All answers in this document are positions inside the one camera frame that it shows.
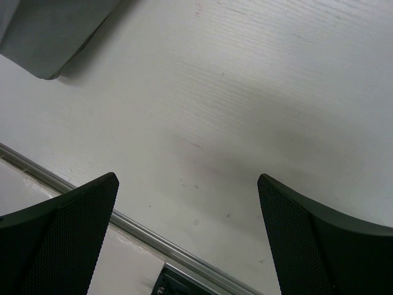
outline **white tabletop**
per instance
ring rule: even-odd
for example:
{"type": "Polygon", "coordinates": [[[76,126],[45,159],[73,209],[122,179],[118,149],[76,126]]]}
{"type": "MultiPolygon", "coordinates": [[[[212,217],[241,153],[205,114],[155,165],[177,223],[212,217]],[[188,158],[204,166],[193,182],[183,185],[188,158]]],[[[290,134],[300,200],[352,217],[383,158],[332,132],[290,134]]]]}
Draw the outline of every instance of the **white tabletop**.
{"type": "Polygon", "coordinates": [[[393,2],[131,2],[56,81],[0,58],[0,142],[266,295],[259,174],[393,226],[393,2]]]}

